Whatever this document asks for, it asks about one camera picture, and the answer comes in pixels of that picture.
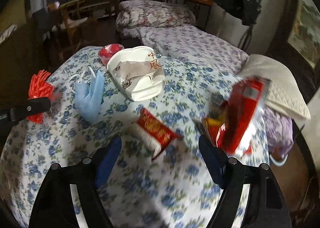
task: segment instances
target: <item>blue gripper pad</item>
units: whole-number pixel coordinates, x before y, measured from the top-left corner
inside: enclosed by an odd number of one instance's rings
[[[107,147],[98,149],[92,157],[92,162],[96,166],[96,189],[100,188],[108,181],[110,173],[120,154],[121,145],[121,138],[118,135],[115,135]]]
[[[199,150],[207,166],[212,181],[224,189],[224,166],[228,160],[227,155],[218,147],[214,147],[205,134],[199,137]]]

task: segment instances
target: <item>table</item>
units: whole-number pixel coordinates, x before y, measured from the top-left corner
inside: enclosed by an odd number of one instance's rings
[[[158,55],[167,80],[163,92],[151,100],[132,102],[119,91],[100,62],[99,49],[83,48],[50,76],[48,82],[55,86],[54,94],[58,97],[42,124],[24,120],[12,128],[0,158],[1,198],[16,220],[27,227],[37,191],[50,165],[77,164],[119,134],[122,151],[108,182],[98,191],[114,226],[206,227],[222,191],[212,182],[199,153],[200,134],[193,119],[205,116],[227,99],[237,77]],[[105,76],[100,115],[94,125],[73,107],[74,95],[66,86],[67,79],[87,65]],[[184,135],[183,141],[172,142],[153,162],[143,143],[128,130],[143,106],[170,129]],[[242,163],[268,163],[262,119],[252,139],[252,150],[251,155],[241,159]],[[240,227],[248,189],[245,185],[234,227]],[[80,227],[86,227],[74,187],[72,196]]]

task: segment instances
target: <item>red mop head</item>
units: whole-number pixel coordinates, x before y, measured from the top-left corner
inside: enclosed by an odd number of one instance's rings
[[[45,80],[49,77],[51,73],[41,70],[37,75],[33,75],[31,78],[30,86],[29,86],[29,99],[47,97],[51,99],[52,92],[54,90],[54,86],[45,82]],[[39,113],[36,115],[27,116],[27,119],[34,123],[42,123],[43,114]]]

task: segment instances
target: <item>metal bolt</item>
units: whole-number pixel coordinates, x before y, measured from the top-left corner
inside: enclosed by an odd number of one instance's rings
[[[91,158],[89,158],[89,157],[84,158],[82,160],[82,163],[85,164],[85,165],[90,164],[91,163]]]
[[[58,163],[54,163],[54,164],[51,165],[51,169],[52,170],[56,170],[58,167],[59,167]]]
[[[262,167],[262,169],[264,169],[264,170],[268,170],[268,169],[269,169],[269,166],[268,166],[268,164],[266,164],[266,163],[262,163],[262,164],[261,164],[261,167]]]
[[[235,164],[237,163],[237,160],[236,160],[234,157],[230,157],[230,158],[228,159],[228,162],[229,162],[230,164],[235,165]]]

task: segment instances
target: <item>blue face mask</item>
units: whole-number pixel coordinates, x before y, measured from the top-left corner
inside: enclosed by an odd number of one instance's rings
[[[92,73],[90,86],[82,79],[85,72],[81,75],[73,75],[69,81],[75,76],[80,77],[79,82],[74,83],[76,91],[70,88],[72,92],[75,93],[75,108],[86,121],[93,124],[98,117],[101,107],[102,94],[104,91],[104,76],[101,71],[98,71],[97,76],[95,76],[90,66],[89,69]]]

